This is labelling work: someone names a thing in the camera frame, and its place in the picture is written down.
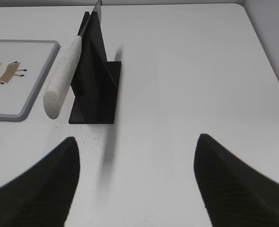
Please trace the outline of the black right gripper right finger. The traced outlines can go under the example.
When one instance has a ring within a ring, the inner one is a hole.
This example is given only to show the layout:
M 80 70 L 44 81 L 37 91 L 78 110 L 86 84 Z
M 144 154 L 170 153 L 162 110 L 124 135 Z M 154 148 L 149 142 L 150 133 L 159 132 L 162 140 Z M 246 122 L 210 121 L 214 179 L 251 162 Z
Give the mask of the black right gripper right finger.
M 208 134 L 198 138 L 194 174 L 214 227 L 279 227 L 279 183 Z

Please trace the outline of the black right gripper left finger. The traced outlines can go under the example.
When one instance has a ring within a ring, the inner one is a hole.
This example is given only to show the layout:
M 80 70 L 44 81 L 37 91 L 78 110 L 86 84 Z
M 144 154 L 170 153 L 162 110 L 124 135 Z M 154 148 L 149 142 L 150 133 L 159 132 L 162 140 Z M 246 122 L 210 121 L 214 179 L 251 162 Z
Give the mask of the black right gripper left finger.
M 74 137 L 68 137 L 0 187 L 0 227 L 64 226 L 78 181 L 78 145 Z

